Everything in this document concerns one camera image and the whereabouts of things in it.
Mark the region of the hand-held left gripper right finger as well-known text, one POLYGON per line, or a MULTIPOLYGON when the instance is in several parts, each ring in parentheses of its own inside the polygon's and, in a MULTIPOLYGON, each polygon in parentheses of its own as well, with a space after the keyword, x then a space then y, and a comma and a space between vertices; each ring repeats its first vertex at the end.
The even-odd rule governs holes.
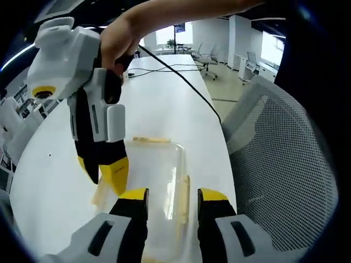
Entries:
POLYGON ((304 249, 278 251, 271 236, 246 215, 237 215, 226 195, 200 188, 198 230, 203 262, 299 262, 304 249))

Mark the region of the person's right hand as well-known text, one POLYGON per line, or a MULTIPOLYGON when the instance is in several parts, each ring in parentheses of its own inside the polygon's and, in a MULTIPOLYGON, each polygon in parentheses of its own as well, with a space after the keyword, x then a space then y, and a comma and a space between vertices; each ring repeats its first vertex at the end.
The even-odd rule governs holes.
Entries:
POLYGON ((125 54, 134 54, 142 35, 140 24, 133 15, 126 12, 119 16, 100 35, 102 67, 118 76, 123 75, 123 66, 115 61, 125 54))

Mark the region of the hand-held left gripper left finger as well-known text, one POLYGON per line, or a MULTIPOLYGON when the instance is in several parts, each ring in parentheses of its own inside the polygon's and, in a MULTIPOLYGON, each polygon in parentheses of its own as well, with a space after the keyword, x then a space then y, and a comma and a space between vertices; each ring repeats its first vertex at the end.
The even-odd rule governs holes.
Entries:
POLYGON ((72 234, 68 247, 41 262, 141 262, 148 198, 148 188, 124 192, 109 213, 99 213, 72 234))

